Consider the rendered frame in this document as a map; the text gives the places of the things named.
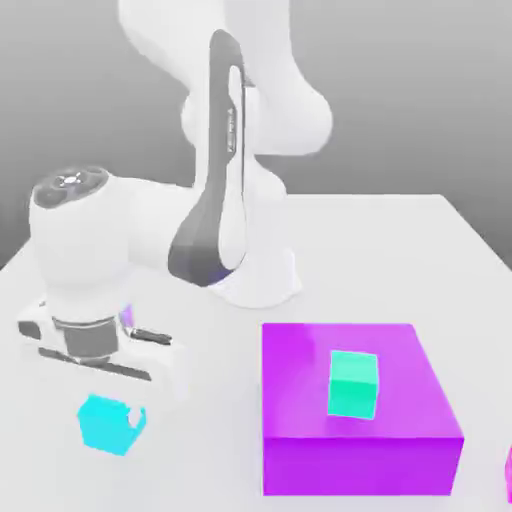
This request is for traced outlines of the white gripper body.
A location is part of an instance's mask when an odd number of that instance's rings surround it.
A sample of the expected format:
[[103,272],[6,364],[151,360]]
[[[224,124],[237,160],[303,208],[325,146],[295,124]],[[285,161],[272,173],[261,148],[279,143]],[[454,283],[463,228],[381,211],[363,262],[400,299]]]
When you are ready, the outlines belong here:
[[36,342],[24,357],[54,384],[122,402],[180,402],[187,397],[187,354],[181,345],[131,342],[97,361],[73,358]]

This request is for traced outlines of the small cyan cube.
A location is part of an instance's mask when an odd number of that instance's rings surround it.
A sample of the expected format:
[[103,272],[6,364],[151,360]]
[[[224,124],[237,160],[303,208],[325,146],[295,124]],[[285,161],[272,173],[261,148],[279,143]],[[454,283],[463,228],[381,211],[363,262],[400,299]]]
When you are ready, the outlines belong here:
[[116,456],[125,456],[147,423],[146,408],[138,409],[138,422],[130,422],[133,408],[124,402],[90,394],[78,410],[83,444]]

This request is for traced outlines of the small green cube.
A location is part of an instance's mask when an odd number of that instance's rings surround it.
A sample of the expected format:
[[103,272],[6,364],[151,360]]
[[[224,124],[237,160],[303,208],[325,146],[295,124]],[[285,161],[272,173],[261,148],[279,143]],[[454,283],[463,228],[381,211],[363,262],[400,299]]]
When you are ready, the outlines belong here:
[[372,353],[330,352],[327,413],[362,420],[375,418],[380,377]]

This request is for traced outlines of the large purple box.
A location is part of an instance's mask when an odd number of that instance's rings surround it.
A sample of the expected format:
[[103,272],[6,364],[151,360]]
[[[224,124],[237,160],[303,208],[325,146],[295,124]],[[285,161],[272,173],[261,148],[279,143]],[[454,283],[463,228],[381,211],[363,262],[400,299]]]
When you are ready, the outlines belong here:
[[[378,356],[375,418],[327,413],[330,352]],[[262,327],[265,495],[447,495],[464,436],[413,326]]]

